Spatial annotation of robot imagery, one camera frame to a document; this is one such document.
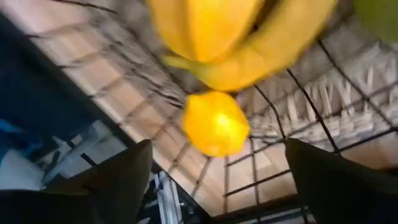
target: metal grid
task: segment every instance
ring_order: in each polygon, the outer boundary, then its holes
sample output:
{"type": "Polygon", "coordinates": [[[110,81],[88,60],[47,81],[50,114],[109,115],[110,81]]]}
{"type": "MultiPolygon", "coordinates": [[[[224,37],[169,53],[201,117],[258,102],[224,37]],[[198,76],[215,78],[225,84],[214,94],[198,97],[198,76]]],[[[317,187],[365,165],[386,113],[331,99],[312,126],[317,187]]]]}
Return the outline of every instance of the metal grid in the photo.
{"type": "MultiPolygon", "coordinates": [[[[32,39],[33,41],[36,39],[51,39],[52,37],[54,37],[58,34],[66,33],[66,32],[83,31],[87,27],[94,27],[95,29],[100,30],[101,24],[104,21],[108,21],[108,20],[112,20],[114,22],[120,23],[122,29],[124,29],[129,34],[129,36],[127,37],[126,40],[115,39],[111,34],[102,30],[101,35],[105,39],[108,40],[108,44],[103,45],[102,49],[99,52],[96,52],[96,53],[90,54],[90,55],[86,55],[82,58],[79,58],[78,60],[74,60],[74,61],[70,62],[69,64],[59,65],[59,68],[61,68],[62,70],[76,69],[77,67],[81,67],[81,65],[88,63],[90,60],[95,58],[97,55],[105,55],[107,58],[110,58],[111,61],[113,61],[115,63],[115,67],[117,67],[119,69],[123,69],[124,75],[121,79],[127,80],[130,84],[134,85],[138,89],[142,88],[143,83],[145,83],[144,86],[152,87],[149,90],[144,90],[144,93],[146,93],[146,97],[145,97],[144,101],[141,102],[134,110],[128,112],[126,117],[123,120],[121,120],[118,123],[118,125],[122,126],[123,124],[128,123],[130,120],[133,120],[134,117],[138,113],[140,113],[143,109],[145,109],[147,105],[152,105],[154,108],[157,109],[157,112],[159,114],[161,114],[161,116],[163,116],[166,120],[166,122],[160,127],[160,129],[153,135],[153,137],[152,137],[153,141],[156,141],[158,138],[161,138],[163,135],[167,134],[166,129],[170,126],[174,127],[178,132],[183,134],[183,131],[181,130],[180,126],[175,122],[175,118],[182,112],[183,102],[180,100],[181,98],[174,97],[175,94],[169,95],[169,94],[165,94],[165,92],[168,92],[170,90],[175,90],[177,95],[181,95],[181,94],[187,95],[187,94],[190,94],[190,92],[180,83],[180,80],[178,80],[178,78],[176,78],[175,71],[173,71],[169,67],[163,65],[161,63],[161,61],[159,60],[157,54],[155,52],[153,52],[152,49],[150,49],[150,47],[148,47],[145,43],[143,43],[143,41],[139,38],[137,31],[126,26],[124,24],[124,22],[118,18],[118,13],[112,9],[108,9],[108,8],[101,7],[101,6],[96,6],[95,4],[89,4],[89,3],[82,3],[82,2],[75,2],[75,1],[64,1],[64,0],[56,0],[56,1],[64,2],[65,4],[73,4],[78,7],[84,7],[87,10],[87,13],[90,14],[91,19],[87,23],[84,23],[84,24],[75,24],[73,26],[65,26],[65,27],[58,28],[56,30],[47,31],[45,33],[27,34],[28,38],[32,39]],[[166,74],[169,77],[169,79],[164,80],[161,83],[156,83],[156,82],[152,81],[151,79],[147,78],[146,76],[142,76],[141,75],[142,73],[139,70],[151,69],[151,68],[145,68],[145,62],[142,64],[139,64],[135,61],[130,60],[130,58],[127,55],[125,55],[123,52],[121,52],[119,50],[120,47],[128,46],[131,43],[138,45],[143,50],[143,52],[149,56],[150,61],[155,63],[156,69],[159,69],[158,72],[162,72],[162,73],[166,74]],[[154,103],[155,101],[157,101],[159,99],[166,101],[168,104],[170,104],[170,105],[172,105],[172,107],[174,107],[174,110],[172,110],[172,113],[168,113],[167,110],[165,110],[165,108],[160,108],[159,105],[154,103]]],[[[350,18],[351,16],[352,16],[352,14],[349,14],[346,17],[342,18],[341,21],[336,23],[336,25],[334,27],[332,27],[328,32],[322,34],[321,37],[326,37],[328,35],[328,33],[331,32],[331,30],[337,29],[341,24],[346,22],[346,20],[348,18],[350,18]]],[[[389,120],[388,117],[383,113],[383,111],[381,111],[380,107],[378,107],[378,105],[376,105],[372,101],[373,97],[375,97],[379,94],[388,92],[391,89],[393,89],[398,84],[398,82],[394,82],[389,86],[384,86],[383,88],[380,88],[377,91],[368,95],[365,93],[364,90],[362,90],[360,88],[359,85],[357,85],[357,83],[352,81],[352,79],[350,79],[350,77],[347,76],[347,74],[345,74],[344,70],[341,68],[339,63],[336,62],[335,58],[333,58],[332,54],[325,47],[322,38],[319,38],[317,40],[317,44],[322,49],[323,53],[326,55],[327,59],[330,61],[330,63],[333,65],[333,67],[338,71],[340,76],[345,81],[347,81],[361,96],[360,100],[356,100],[356,101],[352,102],[351,105],[346,105],[345,107],[342,107],[339,112],[341,112],[349,107],[352,107],[354,105],[366,102],[374,110],[374,112],[376,112],[378,114],[378,116],[380,116],[383,119],[383,121],[388,125],[389,128],[385,131],[373,134],[372,136],[370,136],[366,139],[362,139],[362,140],[354,142],[350,145],[347,145],[344,147],[338,147],[324,122],[324,119],[327,119],[328,117],[333,116],[333,115],[330,114],[327,117],[322,118],[320,112],[316,109],[310,96],[306,92],[305,87],[303,86],[303,83],[300,83],[299,80],[297,79],[297,77],[295,76],[295,74],[292,72],[292,70],[288,68],[286,70],[287,73],[289,74],[290,78],[294,81],[297,88],[304,94],[306,99],[309,101],[310,106],[312,107],[317,120],[314,123],[310,123],[309,125],[307,125],[305,127],[302,127],[298,130],[295,130],[295,131],[287,134],[282,126],[281,116],[277,110],[277,107],[275,106],[275,102],[272,102],[267,97],[267,95],[257,85],[254,85],[254,88],[263,97],[264,102],[267,103],[269,105],[269,108],[274,112],[274,114],[277,118],[277,123],[279,125],[279,131],[282,135],[282,138],[269,143],[269,142],[266,142],[262,136],[250,136],[249,137],[249,140],[251,143],[250,154],[245,155],[245,156],[243,156],[239,159],[236,159],[234,161],[231,161],[228,156],[225,157],[225,159],[224,159],[225,180],[224,180],[224,195],[223,195],[223,197],[224,197],[224,208],[223,209],[224,209],[225,213],[228,213],[228,198],[231,195],[234,195],[238,192],[241,192],[241,191],[249,189],[249,188],[254,188],[256,205],[260,206],[261,203],[259,200],[259,192],[258,192],[259,184],[271,181],[280,176],[290,173],[290,170],[284,170],[282,172],[276,173],[276,174],[266,177],[264,179],[259,179],[257,176],[257,173],[256,173],[257,164],[256,164],[256,160],[254,157],[255,154],[265,151],[266,149],[270,148],[271,146],[273,146],[275,144],[285,143],[287,138],[293,136],[294,134],[305,131],[306,129],[310,128],[311,126],[314,126],[316,124],[320,124],[322,126],[322,128],[323,128],[325,134],[327,135],[327,138],[333,148],[333,153],[335,153],[337,155],[341,155],[341,153],[343,151],[349,150],[355,146],[364,144],[368,141],[372,141],[373,139],[379,138],[381,136],[385,136],[389,133],[393,133],[393,132],[398,133],[398,128],[396,126],[394,126],[394,123],[391,120],[389,120]],[[263,143],[266,144],[266,146],[261,147],[259,149],[255,149],[254,148],[254,140],[255,139],[260,139],[261,141],[263,141],[263,143]],[[229,189],[229,175],[230,175],[231,166],[234,166],[237,163],[239,163],[247,158],[250,158],[250,157],[252,160],[253,183],[245,185],[245,186],[240,187],[235,190],[230,190],[229,189]]],[[[86,98],[82,99],[82,101],[89,101],[89,100],[102,98],[105,95],[107,95],[109,93],[109,91],[111,91],[114,87],[118,86],[120,84],[120,82],[121,82],[121,80],[115,80],[112,83],[110,83],[109,85],[102,86],[97,92],[94,92],[92,95],[86,96],[86,98]]],[[[171,174],[178,167],[178,164],[179,164],[181,158],[188,151],[189,147],[190,147],[190,143],[188,141],[186,141],[186,143],[179,150],[179,153],[177,154],[177,156],[172,159],[172,165],[167,170],[168,174],[171,174]]],[[[195,188],[192,190],[192,192],[189,193],[192,198],[195,198],[195,195],[197,194],[198,189],[201,186],[203,178],[206,176],[206,173],[208,171],[209,165],[212,162],[212,159],[213,158],[206,156],[205,165],[202,168],[200,175],[195,182],[195,188]]],[[[309,223],[308,217],[307,217],[308,210],[305,209],[304,205],[300,206],[300,214],[303,218],[303,222],[309,223]]],[[[257,221],[259,223],[262,222],[260,213],[258,213],[257,221]]]]}

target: blue object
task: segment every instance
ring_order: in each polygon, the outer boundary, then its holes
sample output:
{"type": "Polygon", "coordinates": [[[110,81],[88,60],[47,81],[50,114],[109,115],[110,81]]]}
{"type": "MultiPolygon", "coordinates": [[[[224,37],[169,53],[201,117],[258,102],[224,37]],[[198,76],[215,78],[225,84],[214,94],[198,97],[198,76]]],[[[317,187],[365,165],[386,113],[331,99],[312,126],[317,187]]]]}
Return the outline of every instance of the blue object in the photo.
{"type": "Polygon", "coordinates": [[[0,34],[0,118],[40,138],[69,141],[94,117],[35,58],[0,34]]]}
{"type": "Polygon", "coordinates": [[[16,149],[23,156],[28,156],[32,151],[39,149],[41,145],[40,138],[34,133],[28,133],[6,120],[0,119],[0,163],[10,149],[16,149]]]}

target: wire rack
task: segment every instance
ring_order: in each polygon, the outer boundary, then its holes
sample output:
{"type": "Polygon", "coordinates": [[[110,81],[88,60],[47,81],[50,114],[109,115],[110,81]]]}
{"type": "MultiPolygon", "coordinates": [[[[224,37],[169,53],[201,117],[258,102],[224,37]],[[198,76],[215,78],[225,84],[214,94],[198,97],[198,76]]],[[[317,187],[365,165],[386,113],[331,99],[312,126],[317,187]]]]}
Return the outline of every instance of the wire rack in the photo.
{"type": "MultiPolygon", "coordinates": [[[[94,36],[98,38],[98,42],[101,43],[100,48],[96,46],[95,51],[85,54],[78,59],[69,60],[68,63],[58,61],[57,65],[59,69],[63,71],[80,69],[85,64],[94,60],[98,55],[102,55],[106,58],[110,58],[110,61],[114,63],[115,69],[118,69],[122,74],[120,78],[114,79],[106,85],[99,83],[96,88],[85,90],[86,97],[81,100],[84,102],[106,98],[106,96],[110,95],[115,88],[120,88],[123,83],[128,82],[130,85],[133,85],[140,90],[140,94],[144,96],[144,99],[135,105],[133,110],[126,112],[124,116],[118,120],[117,125],[121,129],[123,129],[125,124],[134,121],[135,117],[139,113],[144,111],[148,105],[151,105],[157,110],[157,113],[165,119],[165,122],[161,127],[151,136],[151,139],[154,142],[157,142],[157,140],[163,135],[168,134],[167,130],[169,127],[173,127],[183,135],[183,131],[181,130],[178,121],[176,121],[176,118],[178,118],[182,112],[185,97],[188,94],[197,92],[200,90],[200,87],[192,88],[190,85],[187,85],[185,80],[181,80],[181,78],[179,78],[182,74],[186,74],[184,71],[170,68],[159,60],[159,55],[164,49],[162,48],[161,43],[154,44],[154,42],[151,42],[148,44],[150,36],[146,36],[145,33],[146,30],[150,30],[150,28],[148,28],[150,27],[148,21],[136,19],[135,23],[138,25],[135,27],[132,26],[131,18],[126,18],[120,9],[118,10],[118,8],[123,4],[123,1],[112,6],[109,4],[100,4],[98,1],[86,2],[58,0],[57,2],[64,4],[65,7],[73,6],[78,7],[79,9],[84,9],[89,19],[72,25],[66,24],[65,26],[57,27],[56,29],[48,29],[45,32],[29,32],[26,33],[26,36],[37,44],[41,43],[42,40],[48,42],[60,34],[79,32],[81,33],[81,38],[88,38],[88,42],[91,42],[90,38],[92,38],[93,35],[87,35],[86,31],[87,29],[95,30],[96,35],[94,36]]],[[[143,7],[142,5],[143,3],[140,2],[140,5],[136,5],[135,7],[143,7]]],[[[139,8],[130,16],[137,16],[140,11],[145,11],[145,9],[139,8]]],[[[331,151],[331,153],[341,156],[342,152],[372,141],[373,139],[380,138],[381,136],[385,136],[390,133],[397,133],[398,129],[395,125],[394,118],[396,118],[398,113],[391,109],[394,106],[392,103],[393,100],[390,99],[389,102],[385,103],[385,105],[392,105],[390,107],[380,104],[380,100],[375,100],[381,95],[388,95],[392,98],[392,95],[395,93],[394,88],[397,85],[397,80],[393,78],[392,80],[390,79],[388,83],[379,85],[377,88],[369,89],[369,82],[363,85],[363,83],[357,81],[355,76],[348,73],[348,71],[356,70],[355,68],[346,68],[344,66],[347,58],[344,58],[344,60],[336,58],[333,55],[333,52],[331,52],[331,49],[329,49],[325,44],[327,39],[330,38],[336,30],[340,29],[349,21],[352,21],[353,18],[354,15],[352,11],[346,11],[342,13],[342,15],[339,15],[339,18],[331,22],[331,25],[318,37],[312,47],[316,47],[323,54],[323,57],[326,58],[327,62],[331,66],[326,68],[326,71],[333,72],[333,77],[335,77],[334,80],[338,80],[338,83],[342,83],[345,87],[343,90],[347,90],[349,87],[356,92],[354,100],[349,99],[349,102],[345,101],[337,106],[337,110],[328,111],[325,109],[327,108],[325,105],[323,105],[321,107],[323,109],[320,110],[319,105],[317,105],[318,102],[314,100],[316,97],[314,96],[314,91],[312,91],[311,86],[314,88],[319,88],[319,86],[322,85],[326,86],[325,91],[329,91],[329,95],[332,95],[332,93],[330,93],[331,88],[328,86],[328,82],[332,81],[327,78],[331,77],[330,73],[322,71],[321,73],[325,73],[323,77],[326,78],[322,79],[317,77],[309,82],[308,80],[300,79],[300,76],[295,72],[297,69],[294,66],[286,69],[283,79],[289,79],[295,87],[292,91],[281,97],[270,97],[269,94],[261,87],[262,83],[257,83],[253,85],[252,88],[249,88],[250,91],[255,91],[256,94],[263,99],[264,106],[261,107],[261,110],[257,110],[256,112],[245,110],[252,125],[252,133],[248,139],[250,153],[237,159],[231,159],[230,157],[224,158],[224,213],[229,213],[229,198],[232,195],[247,189],[254,189],[255,202],[257,207],[260,207],[262,203],[259,198],[259,185],[290,173],[290,170],[286,169],[262,179],[258,177],[256,172],[259,164],[256,162],[255,155],[266,151],[268,148],[275,146],[276,144],[283,144],[287,138],[302,138],[311,144],[318,146],[321,145],[322,148],[331,151]],[[303,102],[306,102],[307,111],[311,111],[311,113],[308,112],[310,113],[308,116],[311,119],[301,119],[305,120],[305,122],[299,122],[299,119],[296,118],[295,123],[294,119],[292,119],[292,113],[290,113],[290,119],[287,124],[287,121],[285,120],[286,115],[283,113],[289,113],[292,109],[290,108],[281,112],[280,104],[281,102],[282,104],[286,104],[286,101],[291,99],[294,100],[294,97],[297,96],[297,94],[302,97],[303,102]],[[362,108],[366,107],[366,109],[360,110],[360,115],[358,115],[359,112],[350,114],[350,111],[352,112],[353,108],[358,108],[359,105],[362,108]],[[272,118],[265,119],[264,117],[266,117],[266,114],[272,118]],[[374,123],[375,125],[370,127],[371,131],[369,129],[365,129],[363,132],[355,131],[355,137],[351,136],[349,138],[343,138],[346,137],[349,131],[345,133],[340,131],[336,134],[336,128],[333,129],[333,118],[339,116],[339,119],[342,119],[344,114],[346,115],[347,121],[354,120],[355,116],[358,115],[360,117],[358,118],[358,122],[361,123],[361,125],[370,123],[374,123]],[[368,120],[364,119],[367,114],[371,114],[370,118],[367,117],[368,120]],[[321,135],[321,138],[311,138],[311,134],[315,132],[315,129],[318,130],[318,134],[315,135],[321,135]],[[231,167],[239,164],[245,159],[251,159],[253,182],[231,190],[229,187],[231,167]]],[[[380,51],[377,51],[375,54],[376,56],[371,57],[371,61],[373,62],[377,61],[378,58],[387,57],[387,61],[391,63],[388,66],[389,68],[387,72],[392,74],[390,75],[391,77],[396,76],[396,52],[394,49],[390,48],[389,45],[383,44],[378,40],[373,39],[367,44],[364,44],[361,48],[355,51],[355,53],[352,53],[351,57],[358,58],[359,55],[371,54],[372,49],[375,48],[380,51]]],[[[368,81],[371,79],[369,78],[370,75],[372,75],[372,77],[374,76],[374,72],[373,67],[372,69],[366,69],[368,81]]],[[[238,93],[235,95],[235,98],[238,100],[239,97],[245,95],[245,92],[247,91],[248,90],[238,93]]],[[[168,174],[171,174],[178,168],[180,161],[187,151],[190,150],[190,147],[191,145],[189,141],[186,140],[178,150],[178,154],[175,157],[170,158],[171,166],[166,170],[168,174]]],[[[195,187],[191,192],[189,192],[189,195],[192,198],[195,198],[198,193],[198,189],[207,175],[208,168],[213,161],[212,157],[203,155],[203,158],[205,159],[205,164],[200,171],[198,178],[195,180],[195,187]]],[[[299,214],[303,218],[302,221],[304,223],[310,223],[308,220],[308,214],[310,213],[308,209],[305,205],[298,205],[298,207],[300,209],[299,214]]],[[[263,222],[264,220],[261,218],[261,212],[258,210],[256,213],[257,215],[255,219],[258,222],[263,222]]]]}

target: banana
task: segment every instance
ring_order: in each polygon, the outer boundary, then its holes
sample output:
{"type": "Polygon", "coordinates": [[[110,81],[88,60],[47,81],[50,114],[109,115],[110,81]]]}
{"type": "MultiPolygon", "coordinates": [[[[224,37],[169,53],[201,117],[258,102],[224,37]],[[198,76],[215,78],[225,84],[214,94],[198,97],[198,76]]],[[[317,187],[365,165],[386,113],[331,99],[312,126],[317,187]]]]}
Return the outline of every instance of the banana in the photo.
{"type": "Polygon", "coordinates": [[[165,63],[190,70],[210,88],[237,91],[293,64],[323,27],[337,0],[283,0],[230,57],[198,63],[165,56],[165,63]]]}
{"type": "Polygon", "coordinates": [[[264,0],[147,0],[165,45],[198,62],[226,57],[251,29],[264,0]]]}

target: yellow banana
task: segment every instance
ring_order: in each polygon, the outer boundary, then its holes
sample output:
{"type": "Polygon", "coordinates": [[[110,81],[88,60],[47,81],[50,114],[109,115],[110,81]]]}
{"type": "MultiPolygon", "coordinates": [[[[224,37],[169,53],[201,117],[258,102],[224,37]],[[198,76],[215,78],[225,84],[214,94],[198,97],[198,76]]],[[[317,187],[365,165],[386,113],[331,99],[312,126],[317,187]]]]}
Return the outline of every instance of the yellow banana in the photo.
{"type": "Polygon", "coordinates": [[[216,63],[171,56],[164,60],[190,70],[214,90],[240,90],[293,64],[318,34],[336,3],[337,0],[282,0],[232,56],[216,63]]]}
{"type": "Polygon", "coordinates": [[[264,0],[147,0],[165,45],[199,62],[228,55],[251,29],[264,0]]]}

